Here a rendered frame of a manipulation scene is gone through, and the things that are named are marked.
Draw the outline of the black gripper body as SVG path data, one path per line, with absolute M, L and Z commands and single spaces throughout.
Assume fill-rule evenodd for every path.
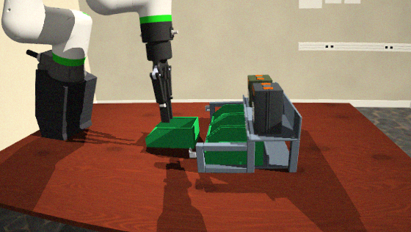
M 157 70 L 161 78 L 163 76 L 163 66 L 168 65 L 167 60 L 172 58 L 171 41 L 164 43 L 148 43 L 145 44 L 147 59 L 153 62 L 153 69 L 157 65 Z

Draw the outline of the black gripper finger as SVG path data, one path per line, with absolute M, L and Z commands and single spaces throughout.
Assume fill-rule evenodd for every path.
M 170 119 L 173 119 L 172 104 L 171 104 L 171 99 L 173 99 L 173 97 L 171 97 L 172 95 L 171 65 L 165 65 L 165 66 L 167 67 L 167 72 L 166 72 L 167 74 L 167 80 L 166 80 L 167 102 L 168 102 L 168 107 L 169 107 Z
M 153 72 L 150 73 L 150 78 L 153 84 L 153 90 L 154 90 L 154 94 L 156 98 L 156 103 L 159 103 L 162 123 L 170 123 L 170 113 L 169 113 L 169 107 L 168 107 L 168 102 L 167 102 L 167 93 L 166 93 L 166 84 L 165 84 L 165 81 L 167 80 L 166 71 L 167 71 L 167 67 L 163 66 L 164 78 L 161 78 L 157 70 L 157 65 L 155 65 Z

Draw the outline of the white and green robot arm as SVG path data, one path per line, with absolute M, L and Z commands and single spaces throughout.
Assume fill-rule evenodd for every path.
M 172 0 L 86 0 L 100 15 L 137 12 L 142 42 L 164 43 L 173 40 Z M 90 41 L 92 19 L 71 9 L 47 7 L 43 0 L 4 0 L 1 17 L 4 33 L 17 43 L 52 45 L 45 52 L 27 50 L 37 58 L 37 68 L 50 77 L 66 82 L 82 81 L 87 72 L 84 61 Z

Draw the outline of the grey metal shelf rack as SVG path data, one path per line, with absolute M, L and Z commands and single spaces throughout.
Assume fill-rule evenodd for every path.
M 210 119 L 215 113 L 215 107 L 224 106 L 225 104 L 244 105 L 247 143 L 206 142 L 206 139 L 204 143 L 197 142 L 196 152 L 192 152 L 191 148 L 189 149 L 189 158 L 197 157 L 197 171 L 199 173 L 254 173 L 254 169 L 280 168 L 288 168 L 290 173 L 297 171 L 302 116 L 284 92 L 281 134 L 254 134 L 252 107 L 249 105 L 248 97 L 244 99 L 244 95 L 243 101 L 210 102 L 208 106 L 205 106 L 205 111 L 210 112 Z M 290 141 L 289 151 L 285 141 Z M 264 142 L 263 165 L 255 165 L 255 142 Z M 205 151 L 246 151 L 247 164 L 206 164 Z

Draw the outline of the olive green tool case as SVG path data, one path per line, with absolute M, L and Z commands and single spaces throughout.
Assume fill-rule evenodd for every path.
M 269 75 L 248 75 L 249 81 L 249 91 L 250 91 L 250 100 L 249 105 L 252 107 L 252 83 L 272 83 L 272 79 Z

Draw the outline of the green bin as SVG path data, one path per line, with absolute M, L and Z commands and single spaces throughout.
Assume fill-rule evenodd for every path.
M 222 115 L 244 115 L 244 105 L 243 104 L 225 104 L 215 113 L 213 113 L 211 123 L 213 123 L 217 118 Z
M 205 142 L 247 142 L 246 127 L 225 127 Z M 205 164 L 247 164 L 246 151 L 205 151 Z M 263 142 L 255 142 L 255 165 L 263 165 Z
M 222 115 L 209 125 L 207 137 L 225 127 L 246 127 L 244 115 Z
M 151 148 L 194 148 L 200 136 L 198 117 L 173 117 L 147 135 Z

